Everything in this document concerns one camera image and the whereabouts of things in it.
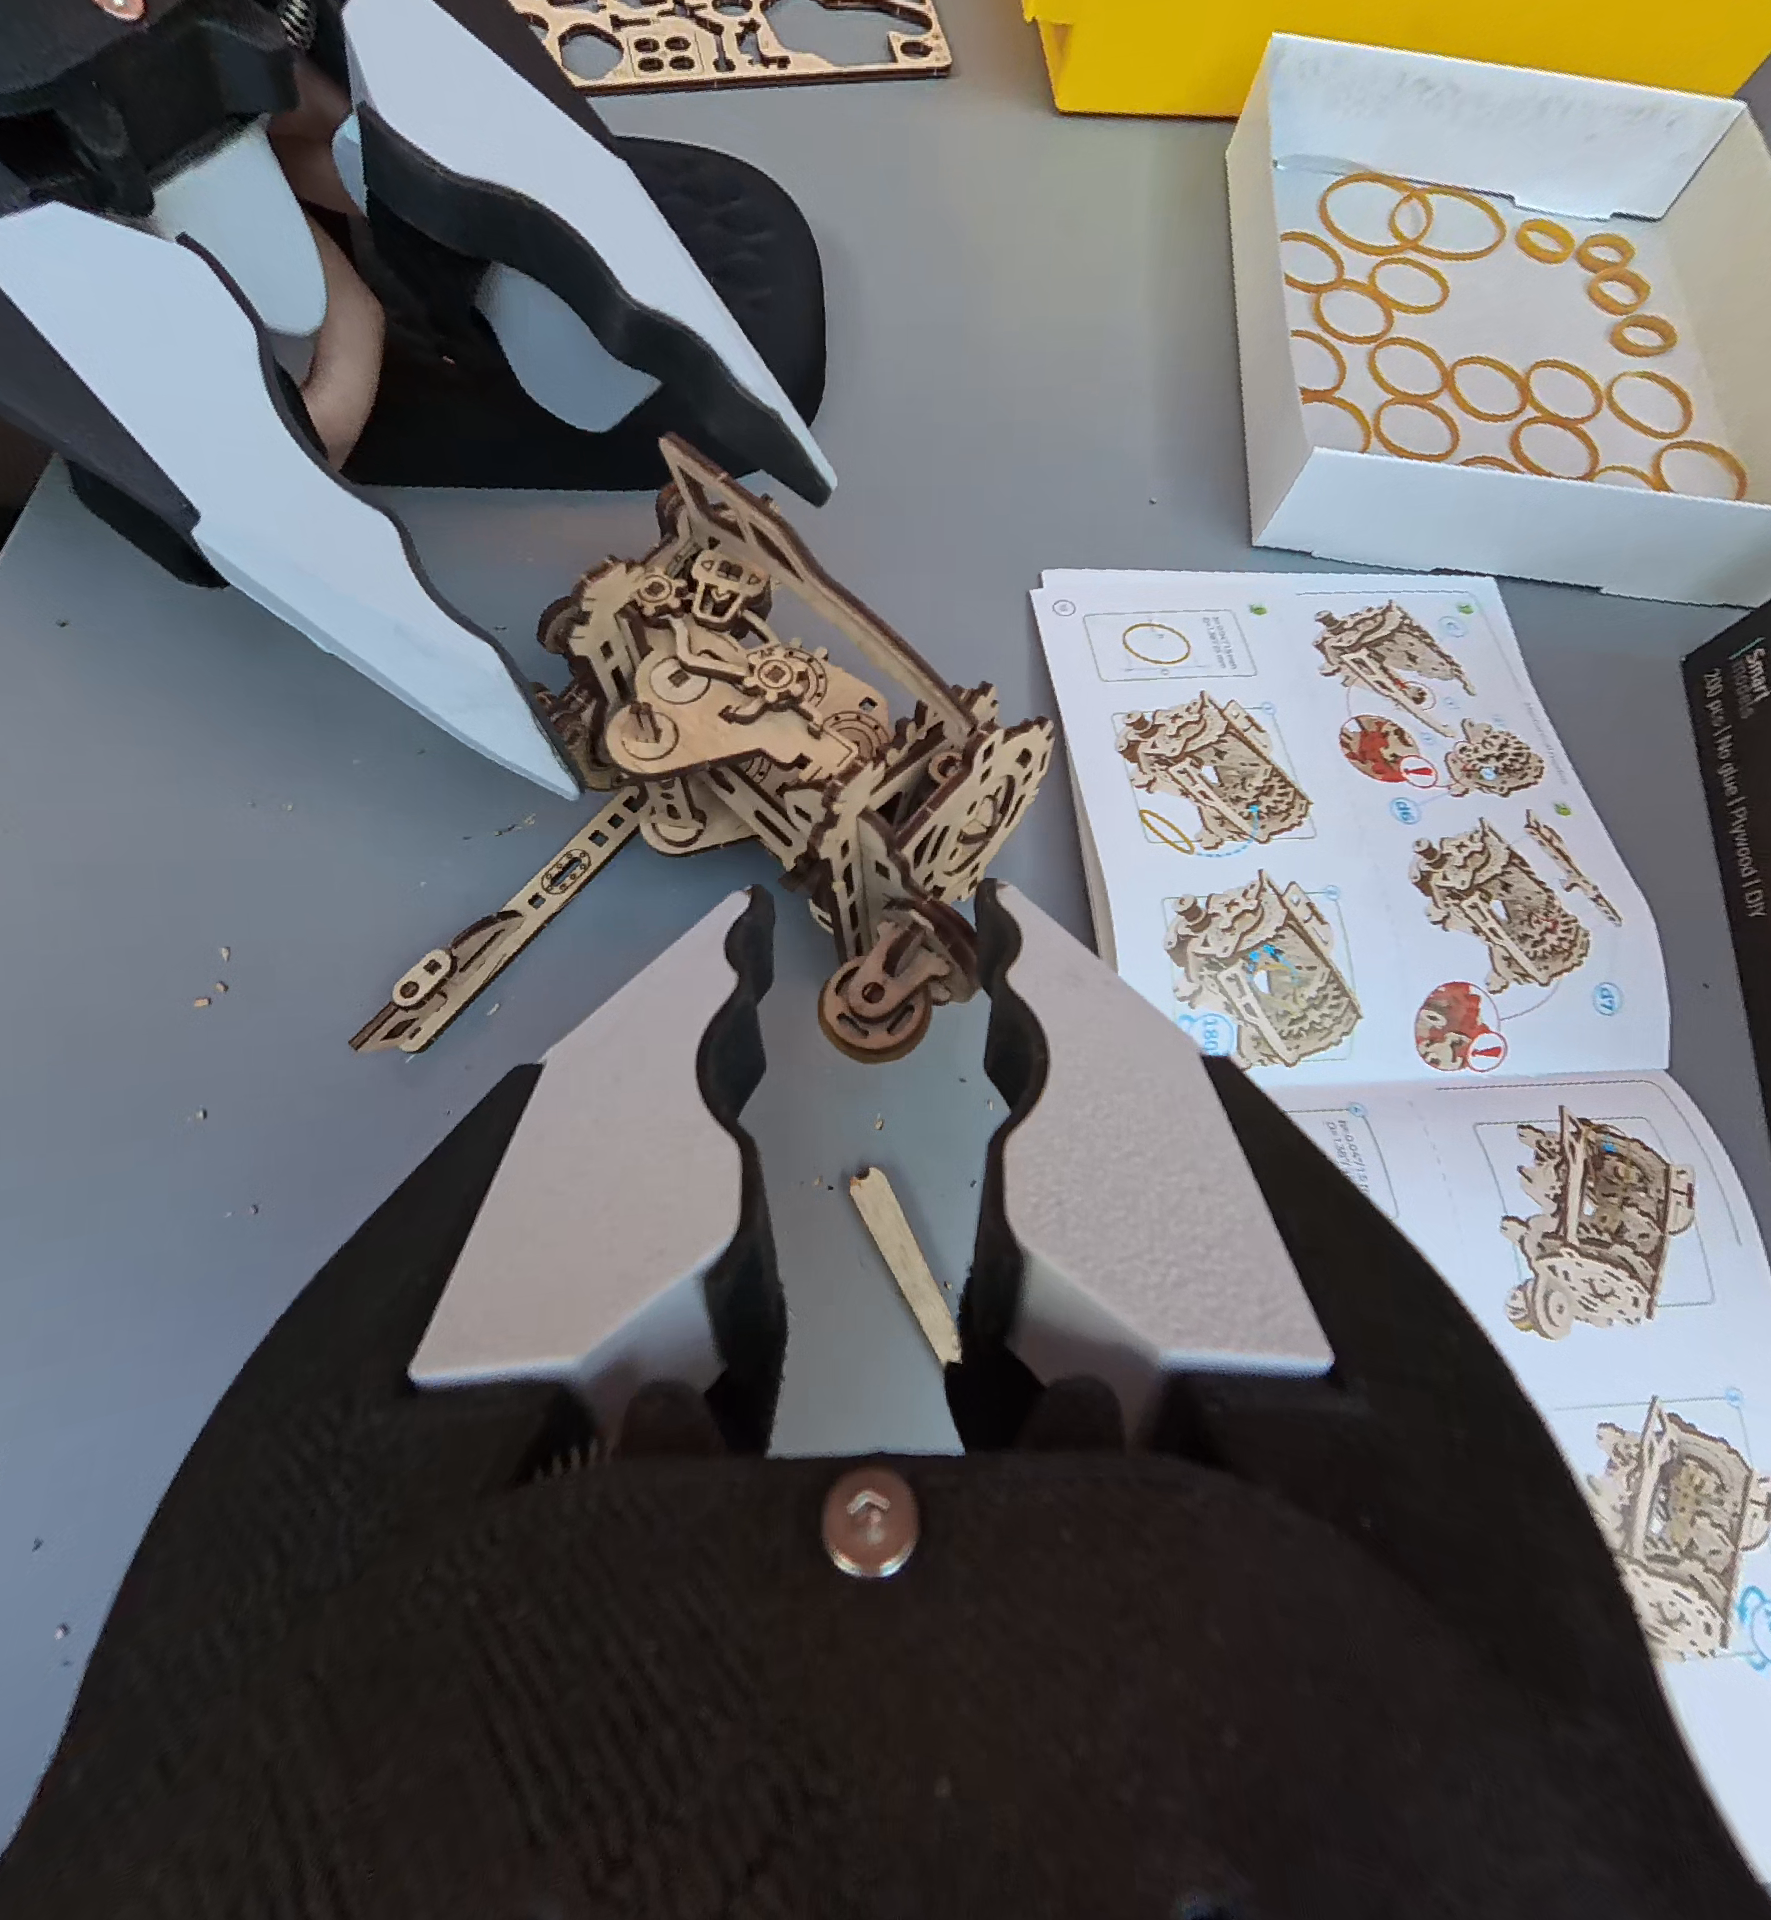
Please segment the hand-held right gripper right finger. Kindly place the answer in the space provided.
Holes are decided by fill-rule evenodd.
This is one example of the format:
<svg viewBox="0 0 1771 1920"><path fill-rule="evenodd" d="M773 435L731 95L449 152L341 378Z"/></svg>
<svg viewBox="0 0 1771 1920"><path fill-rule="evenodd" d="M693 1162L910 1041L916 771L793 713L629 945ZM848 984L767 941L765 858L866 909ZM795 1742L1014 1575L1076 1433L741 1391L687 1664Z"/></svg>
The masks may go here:
<svg viewBox="0 0 1771 1920"><path fill-rule="evenodd" d="M978 890L1006 1101L960 1309L952 1419L1010 1447L1054 1380L1144 1433L1176 1372L1320 1378L1332 1352L1194 1043L1016 886Z"/></svg>

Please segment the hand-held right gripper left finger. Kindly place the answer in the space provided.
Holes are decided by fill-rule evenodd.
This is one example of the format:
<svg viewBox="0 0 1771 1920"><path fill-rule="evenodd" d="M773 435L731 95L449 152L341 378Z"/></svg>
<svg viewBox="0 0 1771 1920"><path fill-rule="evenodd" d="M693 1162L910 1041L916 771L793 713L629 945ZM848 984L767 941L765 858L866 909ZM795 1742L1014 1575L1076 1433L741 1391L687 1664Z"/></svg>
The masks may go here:
<svg viewBox="0 0 1771 1920"><path fill-rule="evenodd" d="M767 1057L775 903L733 893L541 1066L413 1361L421 1389L563 1380L615 1433L657 1380L767 1452L789 1317L741 1117Z"/></svg>

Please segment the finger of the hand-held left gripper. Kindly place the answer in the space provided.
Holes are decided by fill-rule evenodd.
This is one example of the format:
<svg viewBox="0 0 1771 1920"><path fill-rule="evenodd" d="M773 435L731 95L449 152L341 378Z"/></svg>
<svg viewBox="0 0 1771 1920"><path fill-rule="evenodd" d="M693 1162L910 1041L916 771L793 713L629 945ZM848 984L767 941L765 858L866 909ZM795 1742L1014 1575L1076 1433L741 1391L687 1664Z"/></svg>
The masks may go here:
<svg viewBox="0 0 1771 1920"><path fill-rule="evenodd" d="M367 222L487 264L475 297L527 394L589 433L683 401L721 466L814 505L836 478L593 104L509 5L341 5Z"/></svg>
<svg viewBox="0 0 1771 1920"><path fill-rule="evenodd" d="M223 157L257 229L237 287L195 243L35 202L0 161L0 421L91 470L219 576L527 780L575 799L557 737L495 640L429 587L401 524L323 461L275 329L323 322L315 237L263 134Z"/></svg>

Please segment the wooden mechanical model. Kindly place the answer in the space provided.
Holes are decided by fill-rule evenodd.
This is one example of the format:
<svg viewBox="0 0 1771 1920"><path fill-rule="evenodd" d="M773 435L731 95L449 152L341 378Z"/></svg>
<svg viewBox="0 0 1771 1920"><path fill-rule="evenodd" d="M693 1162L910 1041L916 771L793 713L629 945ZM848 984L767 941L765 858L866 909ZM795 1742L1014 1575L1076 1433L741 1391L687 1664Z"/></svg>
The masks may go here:
<svg viewBox="0 0 1771 1920"><path fill-rule="evenodd" d="M769 499L659 446L659 544L541 622L571 661L555 725L587 784L643 788L657 850L763 842L840 950L824 1033L894 1063L978 989L956 906L1038 794L1052 725L1002 727L992 685L946 685Z"/></svg>

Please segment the grey desk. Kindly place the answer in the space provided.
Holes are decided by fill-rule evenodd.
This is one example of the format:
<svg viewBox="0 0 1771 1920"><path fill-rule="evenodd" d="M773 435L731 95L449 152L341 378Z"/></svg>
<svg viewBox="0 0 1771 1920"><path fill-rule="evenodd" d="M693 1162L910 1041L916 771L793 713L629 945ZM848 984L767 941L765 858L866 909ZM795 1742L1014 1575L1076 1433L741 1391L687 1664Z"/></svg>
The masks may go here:
<svg viewBox="0 0 1771 1920"><path fill-rule="evenodd" d="M1062 119L1014 5L956 72L611 104L820 241L842 476L805 535L948 678L1048 685L1048 566L1256 554L1224 127ZM39 490L0 558L0 1671L63 1690L267 1324L505 1068L755 854L625 854L421 1059L349 1035L579 811Z"/></svg>

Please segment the person's left hand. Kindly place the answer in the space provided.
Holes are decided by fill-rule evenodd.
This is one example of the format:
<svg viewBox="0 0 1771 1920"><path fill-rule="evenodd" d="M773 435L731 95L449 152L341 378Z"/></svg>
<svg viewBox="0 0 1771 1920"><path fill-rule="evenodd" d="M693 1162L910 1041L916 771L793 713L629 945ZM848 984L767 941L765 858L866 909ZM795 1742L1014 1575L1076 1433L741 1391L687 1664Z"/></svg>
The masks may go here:
<svg viewBox="0 0 1771 1920"><path fill-rule="evenodd" d="M271 141L289 184L311 208L327 281L327 317L303 394L329 463L345 469L377 405L387 317L337 239L343 227L353 237L367 234L365 212L333 152L335 132L353 113L351 96L307 56L297 61L297 81L301 103L275 116Z"/></svg>

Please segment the thin wooden stick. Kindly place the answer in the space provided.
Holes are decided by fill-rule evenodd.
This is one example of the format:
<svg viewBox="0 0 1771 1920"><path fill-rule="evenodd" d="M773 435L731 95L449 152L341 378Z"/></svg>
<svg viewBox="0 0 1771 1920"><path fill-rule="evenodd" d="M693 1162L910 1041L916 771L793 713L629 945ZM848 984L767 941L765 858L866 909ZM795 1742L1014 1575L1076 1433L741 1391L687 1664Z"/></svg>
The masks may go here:
<svg viewBox="0 0 1771 1920"><path fill-rule="evenodd" d="M960 1365L962 1341L946 1286L932 1272L892 1180L870 1164L850 1179L850 1198L938 1363Z"/></svg>

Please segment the flat wooden strip part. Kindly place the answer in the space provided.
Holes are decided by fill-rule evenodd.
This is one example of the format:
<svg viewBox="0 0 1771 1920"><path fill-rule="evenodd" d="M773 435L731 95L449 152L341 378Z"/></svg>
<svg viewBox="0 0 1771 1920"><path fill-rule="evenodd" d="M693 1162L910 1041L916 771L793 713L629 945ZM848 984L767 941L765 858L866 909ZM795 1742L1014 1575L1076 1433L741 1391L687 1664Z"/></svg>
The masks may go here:
<svg viewBox="0 0 1771 1920"><path fill-rule="evenodd" d="M453 1021L485 994L489 984L553 924L641 829L649 790L633 782L619 790L521 894L505 909L433 948L405 972L387 1006L353 1038L357 1053L399 1049L419 1053L435 1045Z"/></svg>

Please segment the laser-cut wooden part sheet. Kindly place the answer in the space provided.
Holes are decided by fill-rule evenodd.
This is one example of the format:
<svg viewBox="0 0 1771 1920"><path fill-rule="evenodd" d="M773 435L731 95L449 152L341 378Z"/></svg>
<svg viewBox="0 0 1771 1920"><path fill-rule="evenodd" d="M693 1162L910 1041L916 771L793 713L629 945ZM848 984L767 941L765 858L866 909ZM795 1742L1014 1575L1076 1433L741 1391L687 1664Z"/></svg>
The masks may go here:
<svg viewBox="0 0 1771 1920"><path fill-rule="evenodd" d="M940 79L930 2L515 2L587 95Z"/></svg>

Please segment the open instruction booklet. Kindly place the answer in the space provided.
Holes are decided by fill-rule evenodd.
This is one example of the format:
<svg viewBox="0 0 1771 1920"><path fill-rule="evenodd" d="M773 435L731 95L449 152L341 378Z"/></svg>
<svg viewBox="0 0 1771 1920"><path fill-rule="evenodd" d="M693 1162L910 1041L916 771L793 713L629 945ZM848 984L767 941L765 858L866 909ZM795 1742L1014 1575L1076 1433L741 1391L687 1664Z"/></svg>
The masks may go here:
<svg viewBox="0 0 1771 1920"><path fill-rule="evenodd" d="M1052 571L1100 946L1418 1242L1771 1881L1771 1277L1492 580Z"/></svg>

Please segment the white cardboard tray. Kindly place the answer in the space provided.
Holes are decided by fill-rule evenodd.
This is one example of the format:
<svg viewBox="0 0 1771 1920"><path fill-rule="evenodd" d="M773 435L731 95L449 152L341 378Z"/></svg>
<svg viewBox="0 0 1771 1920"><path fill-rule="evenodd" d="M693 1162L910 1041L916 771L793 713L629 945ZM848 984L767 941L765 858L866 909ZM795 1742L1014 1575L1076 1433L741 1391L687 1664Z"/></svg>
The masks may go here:
<svg viewBox="0 0 1771 1920"><path fill-rule="evenodd" d="M1428 466L1314 445L1274 174L1378 173L1656 229L1748 469L1744 499ZM1771 155L1738 101L1276 37L1230 147L1254 540L1708 606L1771 598Z"/></svg>

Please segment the pile of rubber bands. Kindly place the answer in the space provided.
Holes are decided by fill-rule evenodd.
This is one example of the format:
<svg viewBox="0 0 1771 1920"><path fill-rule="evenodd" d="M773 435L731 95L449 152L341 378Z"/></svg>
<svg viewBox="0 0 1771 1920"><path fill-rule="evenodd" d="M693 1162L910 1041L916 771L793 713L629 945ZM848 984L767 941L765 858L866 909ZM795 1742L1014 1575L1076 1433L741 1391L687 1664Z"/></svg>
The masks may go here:
<svg viewBox="0 0 1771 1920"><path fill-rule="evenodd" d="M1654 227L1282 167L1288 345L1318 446L1616 488L1752 488Z"/></svg>

